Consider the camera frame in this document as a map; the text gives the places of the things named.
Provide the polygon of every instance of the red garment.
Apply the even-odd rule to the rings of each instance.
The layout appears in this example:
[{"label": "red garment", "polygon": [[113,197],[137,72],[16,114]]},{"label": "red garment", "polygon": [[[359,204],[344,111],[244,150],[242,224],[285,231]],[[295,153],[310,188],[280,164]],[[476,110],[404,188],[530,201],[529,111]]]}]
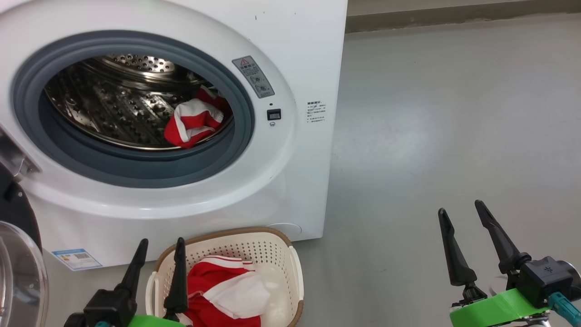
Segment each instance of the red garment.
[{"label": "red garment", "polygon": [[208,290],[220,287],[220,283],[254,271],[250,261],[219,255],[202,259],[188,274],[189,310],[184,314],[194,327],[260,327],[260,316],[233,319],[204,297]]},{"label": "red garment", "polygon": [[202,86],[194,99],[176,107],[164,136],[169,143],[191,148],[216,131],[224,119],[221,110],[227,108],[229,104],[226,99]]}]

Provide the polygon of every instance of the gray floor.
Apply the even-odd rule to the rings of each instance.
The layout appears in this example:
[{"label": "gray floor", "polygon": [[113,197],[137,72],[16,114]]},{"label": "gray floor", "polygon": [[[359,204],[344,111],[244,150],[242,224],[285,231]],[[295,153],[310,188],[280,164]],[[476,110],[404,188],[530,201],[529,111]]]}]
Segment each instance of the gray floor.
[{"label": "gray floor", "polygon": [[[450,326],[461,289],[436,213],[487,289],[498,259],[477,198],[520,250],[581,265],[580,32],[570,15],[346,37],[325,236],[296,243],[300,326]],[[50,327],[124,272],[46,261]]]}]

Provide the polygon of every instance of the barcode sticker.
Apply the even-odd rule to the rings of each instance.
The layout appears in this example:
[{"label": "barcode sticker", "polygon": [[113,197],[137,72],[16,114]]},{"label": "barcode sticker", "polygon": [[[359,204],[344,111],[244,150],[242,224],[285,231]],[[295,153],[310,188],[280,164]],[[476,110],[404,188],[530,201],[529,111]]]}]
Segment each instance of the barcode sticker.
[{"label": "barcode sticker", "polygon": [[81,254],[75,254],[75,257],[77,257],[77,259],[87,259],[90,258],[88,254],[86,253],[81,253]]},{"label": "barcode sticker", "polygon": [[57,257],[60,262],[64,263],[74,271],[102,267],[102,265],[83,248],[53,251],[52,254]]}]

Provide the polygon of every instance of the stainless steel drum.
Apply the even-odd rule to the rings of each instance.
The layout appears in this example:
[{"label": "stainless steel drum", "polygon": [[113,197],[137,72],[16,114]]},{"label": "stainless steel drum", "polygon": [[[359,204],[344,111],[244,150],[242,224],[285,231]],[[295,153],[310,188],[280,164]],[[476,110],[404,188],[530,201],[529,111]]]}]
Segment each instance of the stainless steel drum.
[{"label": "stainless steel drum", "polygon": [[[134,150],[180,149],[163,136],[175,107],[193,98],[201,85],[194,72],[161,58],[111,54],[69,66],[53,77],[45,92],[57,111],[82,132]],[[232,120],[224,112],[220,128]]]}]

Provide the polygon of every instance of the baseboard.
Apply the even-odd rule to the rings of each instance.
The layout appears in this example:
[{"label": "baseboard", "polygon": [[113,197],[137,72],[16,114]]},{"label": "baseboard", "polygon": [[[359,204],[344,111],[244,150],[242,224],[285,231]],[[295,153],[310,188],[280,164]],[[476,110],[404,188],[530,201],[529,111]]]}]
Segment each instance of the baseboard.
[{"label": "baseboard", "polygon": [[484,22],[530,15],[579,12],[581,12],[581,1],[579,0],[523,0],[487,3],[484,5],[374,13],[348,16],[345,33]]}]

